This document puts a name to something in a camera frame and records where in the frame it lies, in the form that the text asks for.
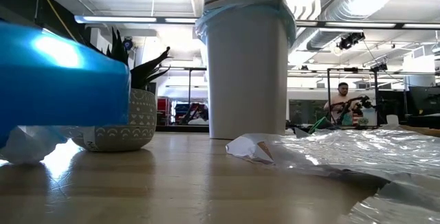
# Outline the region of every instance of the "desk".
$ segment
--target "desk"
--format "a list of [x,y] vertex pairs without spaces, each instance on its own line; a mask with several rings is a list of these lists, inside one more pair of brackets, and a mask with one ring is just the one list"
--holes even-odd
[[58,145],[34,167],[0,167],[1,223],[335,223],[375,190],[252,164],[228,141],[157,133],[143,150]]

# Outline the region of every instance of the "potted plant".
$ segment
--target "potted plant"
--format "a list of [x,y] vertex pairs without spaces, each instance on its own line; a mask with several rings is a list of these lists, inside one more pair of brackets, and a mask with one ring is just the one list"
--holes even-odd
[[[122,44],[119,31],[112,30],[112,48],[107,48],[107,56],[128,66],[129,54]],[[158,58],[139,65],[131,70],[131,92],[129,105],[129,123],[122,126],[95,126],[85,128],[82,137],[73,141],[90,151],[117,152],[138,150],[153,138],[156,129],[157,105],[153,93],[146,91],[146,86],[152,80],[165,74],[159,72],[158,65],[170,58],[166,48]]]

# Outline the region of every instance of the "duct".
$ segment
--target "duct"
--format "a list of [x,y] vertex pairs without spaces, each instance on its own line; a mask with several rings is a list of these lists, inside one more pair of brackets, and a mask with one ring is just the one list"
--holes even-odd
[[295,19],[315,19],[320,14],[320,0],[286,0],[286,4]]
[[[362,21],[383,8],[390,0],[334,0],[320,15],[325,21]],[[341,32],[323,32],[317,28],[306,29],[294,43],[294,49],[318,52],[331,41],[343,35]]]

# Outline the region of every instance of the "spiky plant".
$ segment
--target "spiky plant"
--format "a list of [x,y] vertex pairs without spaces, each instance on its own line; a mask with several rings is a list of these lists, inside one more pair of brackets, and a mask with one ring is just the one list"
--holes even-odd
[[[109,46],[107,47],[106,56],[112,58],[114,60],[120,61],[125,65],[129,65],[129,54],[125,49],[124,44],[122,43],[121,35],[118,30],[115,31],[113,28],[111,29],[112,34],[112,42],[111,42],[111,50]],[[158,65],[165,59],[170,58],[168,53],[170,51],[170,47],[167,47],[165,52],[163,52],[158,58],[148,61],[144,64],[141,64],[131,72],[131,88],[145,90],[146,86],[153,81],[154,79],[163,76],[170,68],[159,72],[160,68]]]

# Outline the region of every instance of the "green object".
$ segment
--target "green object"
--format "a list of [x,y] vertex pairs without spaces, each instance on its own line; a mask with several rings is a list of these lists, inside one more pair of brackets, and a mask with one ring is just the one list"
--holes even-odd
[[334,127],[334,125],[332,125],[332,123],[326,117],[323,117],[310,128],[309,134],[315,132],[316,129],[325,129],[329,127]]
[[350,113],[345,113],[344,118],[342,118],[342,125],[344,126],[353,125],[353,118]]
[[[121,35],[118,30],[111,30],[112,33],[112,42],[111,42],[111,50],[110,46],[107,47],[106,56],[112,58],[116,61],[120,61],[125,65],[129,65],[129,54],[127,49],[125,49],[124,44],[122,43]],[[88,46],[92,47],[96,51],[99,52],[93,45],[88,44]],[[170,51],[170,47],[166,48],[166,51],[163,52],[158,58],[148,61],[144,64],[141,64],[130,71],[131,73],[131,88],[145,90],[148,83],[153,81],[154,79],[164,75],[170,68],[167,70],[161,71],[158,73],[160,68],[158,65],[165,59],[170,58],[168,53]]]
[[366,126],[369,123],[369,119],[365,117],[361,117],[357,120],[357,123],[361,126]]

